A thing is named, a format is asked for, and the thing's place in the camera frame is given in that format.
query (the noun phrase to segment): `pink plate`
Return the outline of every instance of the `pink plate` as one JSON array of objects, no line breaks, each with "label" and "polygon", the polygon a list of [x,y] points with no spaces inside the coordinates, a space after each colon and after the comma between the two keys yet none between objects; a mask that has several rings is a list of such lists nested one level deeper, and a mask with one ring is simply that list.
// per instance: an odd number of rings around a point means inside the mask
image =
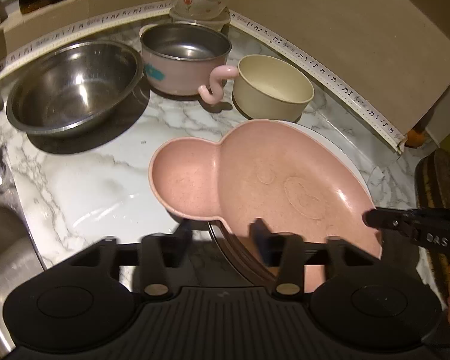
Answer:
[{"label": "pink plate", "polygon": [[[382,252],[377,232],[361,219],[374,206],[359,180],[320,143],[282,122],[250,120],[218,143],[172,139],[152,157],[149,180],[169,212],[220,220],[249,249],[248,224],[263,218],[272,232],[309,242],[335,235],[376,257]],[[307,292],[323,280],[319,267],[306,269]]]}]

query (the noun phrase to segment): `ribbed black plastic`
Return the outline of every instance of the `ribbed black plastic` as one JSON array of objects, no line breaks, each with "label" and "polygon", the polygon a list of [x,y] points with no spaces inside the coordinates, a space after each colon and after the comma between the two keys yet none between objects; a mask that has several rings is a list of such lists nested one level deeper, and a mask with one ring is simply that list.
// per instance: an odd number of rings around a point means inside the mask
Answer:
[{"label": "ribbed black plastic", "polygon": [[437,357],[421,346],[403,353],[367,353],[320,331],[300,303],[275,300],[262,287],[185,287],[148,303],[133,325],[102,347],[45,354],[19,347],[7,360],[359,360]]}]

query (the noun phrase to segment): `marble pattern surface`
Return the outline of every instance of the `marble pattern surface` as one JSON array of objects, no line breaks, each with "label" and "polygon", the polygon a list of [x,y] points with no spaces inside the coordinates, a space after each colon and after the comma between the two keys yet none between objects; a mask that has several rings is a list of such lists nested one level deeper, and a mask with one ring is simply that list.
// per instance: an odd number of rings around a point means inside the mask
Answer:
[{"label": "marble pattern surface", "polygon": [[[142,25],[144,22],[122,26],[95,38],[125,42],[139,50]],[[233,44],[229,64],[236,66],[247,54],[277,56],[233,28],[229,38]],[[0,82],[5,100],[18,74],[20,71]],[[377,206],[415,207],[413,172],[420,158],[435,145],[429,142],[418,150],[406,149],[399,157],[326,88],[313,84],[315,98],[298,123],[328,138],[350,157]],[[150,158],[171,138],[195,136],[217,141],[246,120],[233,107],[232,88],[229,81],[224,88],[223,110],[217,112],[196,100],[164,98],[141,83],[130,107],[123,107],[121,116],[107,121],[102,130],[121,134],[98,146],[102,143],[99,134],[69,142],[30,140],[12,128],[1,112],[0,142],[7,145],[24,214],[47,266],[105,236],[136,242],[146,234],[170,232],[176,223],[149,187]],[[423,264],[421,274],[427,276],[426,261]],[[123,281],[128,282],[130,271],[125,270],[124,275]]]}]

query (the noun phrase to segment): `white decorative tape strip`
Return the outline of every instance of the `white decorative tape strip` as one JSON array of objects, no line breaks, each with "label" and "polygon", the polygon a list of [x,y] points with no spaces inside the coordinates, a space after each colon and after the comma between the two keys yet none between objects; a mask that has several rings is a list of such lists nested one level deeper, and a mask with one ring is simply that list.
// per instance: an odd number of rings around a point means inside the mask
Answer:
[{"label": "white decorative tape strip", "polygon": [[[78,21],[48,33],[20,49],[9,54],[0,62],[0,80],[37,59],[38,57],[59,47],[108,28],[117,27],[134,21],[166,15],[171,8],[171,2],[159,1],[138,5],[128,9],[98,15]],[[230,11],[231,25],[269,45],[286,58],[290,59],[308,74],[335,93],[342,101],[351,107],[358,115],[368,122],[395,150],[403,150],[404,136],[375,107],[361,97],[356,90],[347,85],[331,70],[313,59],[306,52],[288,42],[278,34],[270,31],[253,20]]]},{"label": "white decorative tape strip", "polygon": [[346,84],[330,69],[309,56],[288,40],[270,31],[268,28],[250,20],[237,12],[230,11],[231,24],[239,30],[257,38],[272,49],[300,66],[308,74],[330,89],[343,102],[359,114],[382,138],[384,138],[395,150],[403,151],[404,136],[390,123],[375,107],[360,96],[356,90]]},{"label": "white decorative tape strip", "polygon": [[128,9],[120,9],[94,16],[59,28],[15,50],[7,55],[3,61],[0,61],[0,80],[24,64],[67,43],[108,28],[121,26],[149,17],[166,15],[170,7],[170,0],[158,1],[156,3],[138,5]]}]

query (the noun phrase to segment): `blue mark on bowl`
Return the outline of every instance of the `blue mark on bowl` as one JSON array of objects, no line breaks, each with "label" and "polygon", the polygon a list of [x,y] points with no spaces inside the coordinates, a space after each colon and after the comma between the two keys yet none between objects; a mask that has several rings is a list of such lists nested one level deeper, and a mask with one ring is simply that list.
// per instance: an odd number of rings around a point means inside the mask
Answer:
[{"label": "blue mark on bowl", "polygon": [[165,78],[165,74],[158,69],[155,69],[151,64],[145,65],[145,72],[147,73],[147,76],[156,79],[157,81],[161,81]]}]

